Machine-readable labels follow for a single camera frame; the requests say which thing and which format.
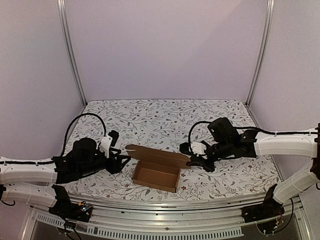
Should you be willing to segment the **brown cardboard box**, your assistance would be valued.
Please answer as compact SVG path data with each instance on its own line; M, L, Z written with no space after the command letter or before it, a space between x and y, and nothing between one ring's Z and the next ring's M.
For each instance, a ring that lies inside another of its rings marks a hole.
M139 186L175 193L181 170L190 168L189 157L181 153L135 144L127 145L125 150L137 160L131 179Z

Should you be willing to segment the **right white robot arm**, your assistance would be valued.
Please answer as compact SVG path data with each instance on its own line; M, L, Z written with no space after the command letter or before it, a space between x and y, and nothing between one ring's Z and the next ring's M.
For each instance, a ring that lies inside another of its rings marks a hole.
M187 166L201 167L206 172L215 170L215 162L239 158L286 155L304 156L312 162L306 164L285 181L272 186L258 213L269 218L291 197L320 182L320 129L300 131L267 131L258 127L236 127L226 118L207 122L215 143L189 140L180 145L180 152L190 156Z

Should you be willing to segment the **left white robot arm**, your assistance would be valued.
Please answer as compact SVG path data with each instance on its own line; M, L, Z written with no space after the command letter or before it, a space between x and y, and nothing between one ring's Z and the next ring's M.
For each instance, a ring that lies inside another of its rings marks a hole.
M106 170L120 173L131 160L120 150L75 147L65 156L26 161L3 157L0 161L0 199L53 206L63 216L74 213L64 184Z

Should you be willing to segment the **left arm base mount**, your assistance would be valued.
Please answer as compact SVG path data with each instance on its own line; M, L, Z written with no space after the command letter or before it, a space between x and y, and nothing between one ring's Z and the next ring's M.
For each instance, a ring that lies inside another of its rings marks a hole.
M56 202L52 207L48 208L50 214L56 215L63 220L71 219L84 223L90 221L93 211L91 203L86 203L85 201L73 203L63 186L54 184L51 187L54 190Z

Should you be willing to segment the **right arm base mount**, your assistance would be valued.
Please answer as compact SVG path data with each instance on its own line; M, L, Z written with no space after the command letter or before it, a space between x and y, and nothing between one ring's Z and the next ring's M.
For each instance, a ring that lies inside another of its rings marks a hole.
M277 184L274 184L268 189L262 203L241 208L241 216L245 223L260 221L285 213L283 204L273 199L276 186Z

